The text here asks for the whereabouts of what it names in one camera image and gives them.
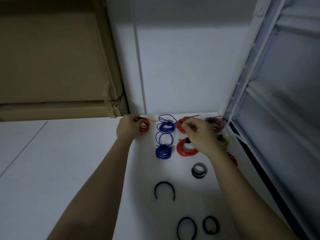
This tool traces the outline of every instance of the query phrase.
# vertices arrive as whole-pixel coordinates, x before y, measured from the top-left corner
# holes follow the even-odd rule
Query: forearm
[[[208,157],[239,233],[245,239],[296,239],[228,155],[218,146],[213,151]]]
[[[131,143],[131,139],[115,141],[47,239],[112,239]]]

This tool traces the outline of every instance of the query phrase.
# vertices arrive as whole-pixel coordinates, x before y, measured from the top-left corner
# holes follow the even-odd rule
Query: blue wire
[[[170,133],[162,133],[161,131],[158,131],[158,133],[155,134],[155,140],[157,141],[157,143],[159,145],[157,145],[157,149],[155,150],[155,155],[157,156],[157,158],[159,159],[169,159],[171,157],[171,151],[172,151],[172,147],[170,147],[170,145],[166,145],[166,144],[161,144],[160,138],[163,135],[169,134],[171,137],[171,143],[170,145],[173,144],[174,142],[174,137],[172,136],[172,134]]]
[[[173,122],[173,120],[166,120],[166,119],[162,118],[162,116],[171,116],[175,122]],[[177,120],[170,114],[159,115],[158,120],[161,123],[157,124],[157,129],[159,131],[161,131],[162,133],[171,133],[176,128]]]

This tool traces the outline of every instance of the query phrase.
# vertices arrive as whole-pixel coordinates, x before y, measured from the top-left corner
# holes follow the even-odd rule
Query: left hand
[[[138,117],[135,114],[126,114],[120,119],[117,127],[118,139],[133,140],[138,135],[140,125],[144,122],[143,119],[136,120]]]

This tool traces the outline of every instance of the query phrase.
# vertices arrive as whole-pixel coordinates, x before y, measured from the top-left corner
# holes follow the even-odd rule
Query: red wire coil
[[[180,156],[188,157],[188,156],[194,156],[198,153],[197,149],[192,149],[190,151],[183,149],[183,144],[185,143],[186,143],[186,139],[184,138],[180,140],[177,144],[177,152],[179,153]]]
[[[145,118],[143,117],[143,121],[144,121],[144,125],[140,125],[140,128],[139,128],[139,132],[142,134],[142,133],[146,133],[148,130],[150,130],[150,121],[153,121],[153,122],[157,122],[157,120],[150,120],[148,118]]]
[[[186,132],[185,132],[184,129],[182,128],[182,123],[185,122],[188,118],[197,117],[197,116],[198,116],[198,115],[194,115],[194,116],[190,116],[190,117],[186,116],[186,117],[183,117],[182,119],[179,119],[179,120],[177,121],[177,123],[176,123],[177,129],[178,129],[181,133],[185,134]]]
[[[238,162],[237,159],[234,157],[234,155],[232,155],[230,152],[227,152],[228,156],[230,157],[230,159],[233,161],[233,163],[238,166]]]
[[[222,117],[216,116],[216,117],[209,117],[205,119],[206,122],[208,122],[214,133],[219,133],[222,131],[222,129],[226,126],[227,122],[222,120]]]

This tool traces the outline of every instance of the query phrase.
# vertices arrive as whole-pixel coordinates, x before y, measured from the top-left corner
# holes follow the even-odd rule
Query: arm
[[[134,122],[137,117],[131,114],[120,120],[110,151],[70,202],[47,240],[112,239],[129,148],[143,123]]]
[[[244,239],[298,239],[230,160],[207,122],[190,118],[182,127],[193,146],[209,158],[235,226]]]

